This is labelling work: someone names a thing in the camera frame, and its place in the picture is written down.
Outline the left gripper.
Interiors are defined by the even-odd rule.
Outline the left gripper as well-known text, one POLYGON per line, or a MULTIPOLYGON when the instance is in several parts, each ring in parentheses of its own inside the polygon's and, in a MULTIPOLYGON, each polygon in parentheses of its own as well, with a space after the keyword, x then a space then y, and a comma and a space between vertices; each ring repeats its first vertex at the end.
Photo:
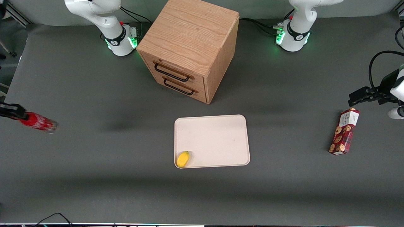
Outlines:
POLYGON ((387 102, 403 102, 403 67, 401 65, 397 70, 382 79, 380 85, 377 87, 379 94, 383 97, 382 99, 379 99, 372 88, 362 87, 349 94, 348 105, 353 107, 363 102, 374 101, 377 101, 379 105, 387 102))

